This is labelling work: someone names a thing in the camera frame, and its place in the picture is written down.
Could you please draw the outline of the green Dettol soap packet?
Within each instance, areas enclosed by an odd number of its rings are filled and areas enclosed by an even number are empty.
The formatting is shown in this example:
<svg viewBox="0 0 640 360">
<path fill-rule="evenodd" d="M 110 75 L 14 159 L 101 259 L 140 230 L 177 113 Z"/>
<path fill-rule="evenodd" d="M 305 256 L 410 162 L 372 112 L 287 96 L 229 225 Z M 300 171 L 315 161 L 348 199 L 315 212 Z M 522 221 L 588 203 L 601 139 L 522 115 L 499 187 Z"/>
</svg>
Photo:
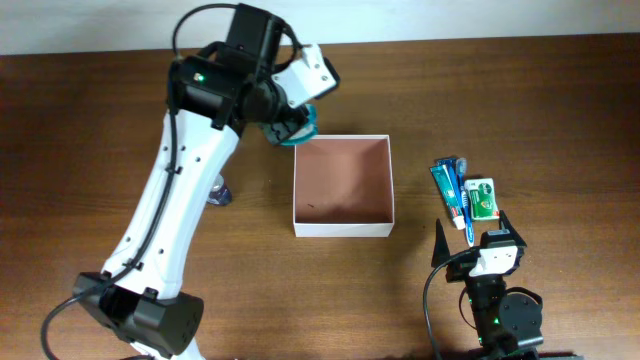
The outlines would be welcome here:
<svg viewBox="0 0 640 360">
<path fill-rule="evenodd" d="M 473 221 L 496 220 L 500 217 L 492 178 L 468 179 L 464 188 Z"/>
</svg>

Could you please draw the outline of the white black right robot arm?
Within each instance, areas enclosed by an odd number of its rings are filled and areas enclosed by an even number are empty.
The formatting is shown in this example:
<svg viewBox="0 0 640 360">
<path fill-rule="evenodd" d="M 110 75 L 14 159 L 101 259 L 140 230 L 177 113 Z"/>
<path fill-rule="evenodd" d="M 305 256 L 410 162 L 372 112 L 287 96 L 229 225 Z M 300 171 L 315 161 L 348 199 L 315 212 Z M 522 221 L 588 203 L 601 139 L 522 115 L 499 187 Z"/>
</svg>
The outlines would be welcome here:
<svg viewBox="0 0 640 360">
<path fill-rule="evenodd" d="M 446 281 L 462 282 L 462 295 L 469 299 L 473 328 L 480 349 L 477 359 L 538 359 L 541 333 L 542 297 L 523 287 L 506 285 L 505 278 L 515 272 L 527 248 L 506 214 L 499 213 L 497 230 L 482 234 L 478 245 L 451 254 L 443 226 L 436 222 L 431 266 L 423 289 L 423 311 L 427 332 L 437 359 L 442 357 L 429 322 L 428 290 L 437 273 L 444 269 Z"/>
</svg>

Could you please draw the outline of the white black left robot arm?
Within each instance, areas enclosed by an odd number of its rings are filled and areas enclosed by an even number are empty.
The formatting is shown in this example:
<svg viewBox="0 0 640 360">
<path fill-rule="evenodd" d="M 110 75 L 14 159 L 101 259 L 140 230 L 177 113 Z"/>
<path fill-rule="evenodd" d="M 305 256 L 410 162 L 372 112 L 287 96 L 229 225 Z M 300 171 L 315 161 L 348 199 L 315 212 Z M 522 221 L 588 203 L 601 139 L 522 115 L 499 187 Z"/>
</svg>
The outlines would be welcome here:
<svg viewBox="0 0 640 360">
<path fill-rule="evenodd" d="M 216 177 L 250 123 L 281 145 L 310 122 L 305 72 L 325 91 L 337 85 L 317 46 L 295 43 L 279 62 L 291 26 L 266 10 L 233 6 L 228 35 L 191 56 L 176 56 L 167 75 L 160 148 L 122 240 L 97 272 L 79 274 L 71 302 L 135 348 L 141 359 L 197 359 L 204 303 L 182 289 L 195 229 Z"/>
</svg>

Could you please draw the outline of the blue white toothbrush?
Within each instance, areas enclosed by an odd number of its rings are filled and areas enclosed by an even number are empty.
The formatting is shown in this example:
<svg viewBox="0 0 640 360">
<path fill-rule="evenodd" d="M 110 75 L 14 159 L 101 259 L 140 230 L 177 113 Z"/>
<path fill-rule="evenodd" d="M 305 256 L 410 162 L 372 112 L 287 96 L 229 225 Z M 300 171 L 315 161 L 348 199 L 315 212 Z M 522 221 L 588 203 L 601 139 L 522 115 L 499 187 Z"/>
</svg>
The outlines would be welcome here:
<svg viewBox="0 0 640 360">
<path fill-rule="evenodd" d="M 462 210 L 464 212 L 465 219 L 465 237 L 469 247 L 475 245 L 475 235 L 471 218 L 471 211 L 469 207 L 469 200 L 466 190 L 464 188 L 464 176 L 467 171 L 467 160 L 465 158 L 458 158 L 455 161 L 455 175 L 457 178 L 459 192 L 461 197 Z"/>
</svg>

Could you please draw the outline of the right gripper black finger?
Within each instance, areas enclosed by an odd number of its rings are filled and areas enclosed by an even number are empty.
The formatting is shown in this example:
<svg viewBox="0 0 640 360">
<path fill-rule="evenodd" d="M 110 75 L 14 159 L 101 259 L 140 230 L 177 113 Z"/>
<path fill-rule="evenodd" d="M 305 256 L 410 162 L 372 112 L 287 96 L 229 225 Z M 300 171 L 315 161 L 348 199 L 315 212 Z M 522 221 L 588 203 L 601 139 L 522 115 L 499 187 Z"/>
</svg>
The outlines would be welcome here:
<svg viewBox="0 0 640 360">
<path fill-rule="evenodd" d="M 521 240 L 522 237 L 509 221 L 504 210 L 499 211 L 499 234 L 509 240 Z"/>
<path fill-rule="evenodd" d="M 446 240 L 444 227 L 440 219 L 436 220 L 435 243 L 431 260 L 431 267 L 437 268 L 451 258 L 450 249 Z"/>
</svg>

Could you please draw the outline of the pink open cardboard box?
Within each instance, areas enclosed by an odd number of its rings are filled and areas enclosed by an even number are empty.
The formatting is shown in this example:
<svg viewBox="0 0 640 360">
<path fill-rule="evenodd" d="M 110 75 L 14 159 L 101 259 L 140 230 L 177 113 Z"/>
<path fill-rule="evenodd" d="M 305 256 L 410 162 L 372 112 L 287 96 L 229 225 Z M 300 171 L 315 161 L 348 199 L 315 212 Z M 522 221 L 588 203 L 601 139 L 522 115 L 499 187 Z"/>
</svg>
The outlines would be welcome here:
<svg viewBox="0 0 640 360">
<path fill-rule="evenodd" d="M 298 238 L 384 238 L 395 225 L 387 135 L 317 135 L 297 145 L 293 228 Z"/>
</svg>

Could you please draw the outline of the clear purple liquid bottle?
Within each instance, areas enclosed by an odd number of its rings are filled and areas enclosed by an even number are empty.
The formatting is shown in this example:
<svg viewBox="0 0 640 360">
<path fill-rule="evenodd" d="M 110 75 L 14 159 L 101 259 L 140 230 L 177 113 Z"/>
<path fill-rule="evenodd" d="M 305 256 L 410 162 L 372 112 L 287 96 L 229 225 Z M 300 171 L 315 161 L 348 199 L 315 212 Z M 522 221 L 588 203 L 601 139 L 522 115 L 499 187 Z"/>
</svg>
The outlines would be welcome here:
<svg viewBox="0 0 640 360">
<path fill-rule="evenodd" d="M 227 206 L 232 202 L 232 194 L 224 177 L 218 174 L 209 191 L 207 203 L 213 206 Z"/>
</svg>

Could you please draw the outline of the green toothpaste tube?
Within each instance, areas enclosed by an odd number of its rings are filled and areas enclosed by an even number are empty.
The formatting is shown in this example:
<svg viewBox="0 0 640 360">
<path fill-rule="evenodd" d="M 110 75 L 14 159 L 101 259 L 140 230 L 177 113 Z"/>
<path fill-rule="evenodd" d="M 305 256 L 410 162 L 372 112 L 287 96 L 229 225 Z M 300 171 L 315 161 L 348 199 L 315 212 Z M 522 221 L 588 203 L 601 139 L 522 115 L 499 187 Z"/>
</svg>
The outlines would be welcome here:
<svg viewBox="0 0 640 360">
<path fill-rule="evenodd" d="M 466 228 L 464 215 L 453 182 L 446 165 L 436 165 L 430 168 L 430 172 L 442 195 L 446 208 L 449 211 L 452 222 L 458 230 Z"/>
</svg>

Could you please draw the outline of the teal mouthwash bottle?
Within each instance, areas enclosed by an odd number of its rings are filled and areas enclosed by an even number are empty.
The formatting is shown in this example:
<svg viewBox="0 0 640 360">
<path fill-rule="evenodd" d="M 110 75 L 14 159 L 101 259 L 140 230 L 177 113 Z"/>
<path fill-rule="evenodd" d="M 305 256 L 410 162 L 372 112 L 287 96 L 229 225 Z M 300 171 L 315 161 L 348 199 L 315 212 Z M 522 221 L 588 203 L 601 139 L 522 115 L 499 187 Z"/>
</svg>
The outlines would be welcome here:
<svg viewBox="0 0 640 360">
<path fill-rule="evenodd" d="M 311 104 L 306 104 L 305 110 L 308 112 L 307 122 L 292 136 L 282 141 L 280 143 L 281 146 L 296 146 L 304 144 L 318 134 L 316 107 Z"/>
</svg>

